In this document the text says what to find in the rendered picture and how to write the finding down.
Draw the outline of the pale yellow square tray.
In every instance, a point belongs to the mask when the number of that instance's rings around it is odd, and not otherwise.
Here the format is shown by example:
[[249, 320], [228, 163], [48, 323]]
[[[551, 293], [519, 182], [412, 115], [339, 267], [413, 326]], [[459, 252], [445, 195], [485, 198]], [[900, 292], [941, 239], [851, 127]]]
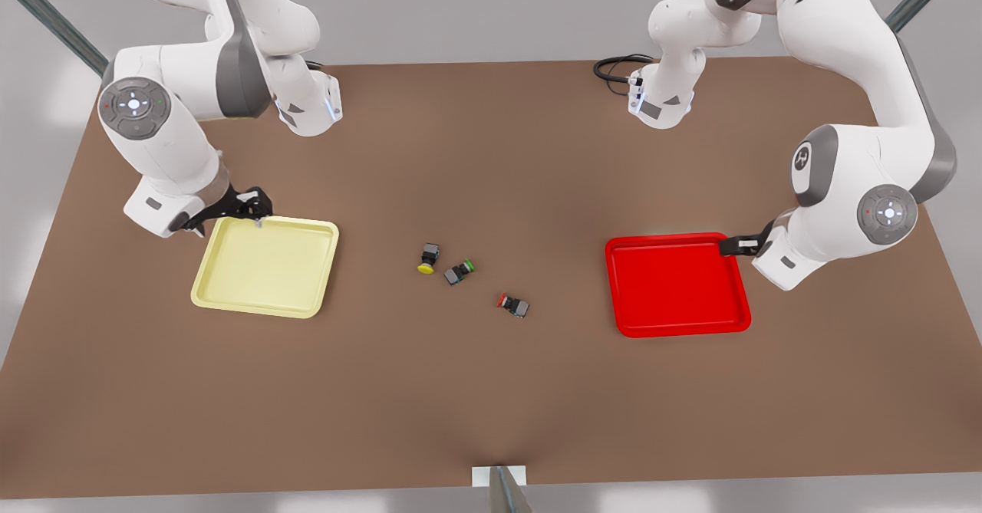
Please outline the pale yellow square tray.
[[190, 297], [197, 307], [307, 320], [322, 306], [339, 228], [269, 216], [215, 223]]

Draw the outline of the silver frame post with foot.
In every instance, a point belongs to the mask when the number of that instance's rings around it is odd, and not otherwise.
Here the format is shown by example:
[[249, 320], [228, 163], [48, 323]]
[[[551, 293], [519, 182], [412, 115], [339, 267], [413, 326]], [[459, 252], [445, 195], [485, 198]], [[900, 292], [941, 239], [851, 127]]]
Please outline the silver frame post with foot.
[[486, 486], [486, 513], [533, 513], [523, 489], [526, 466], [476, 466], [471, 468], [471, 485]]

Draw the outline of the red square tray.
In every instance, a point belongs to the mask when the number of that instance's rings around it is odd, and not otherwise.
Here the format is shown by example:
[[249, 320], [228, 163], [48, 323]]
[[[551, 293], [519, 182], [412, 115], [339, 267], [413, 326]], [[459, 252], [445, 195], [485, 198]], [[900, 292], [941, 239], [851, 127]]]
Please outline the red square tray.
[[607, 241], [605, 258], [618, 331], [630, 338], [736, 334], [751, 325], [734, 257], [718, 232], [638, 235]]

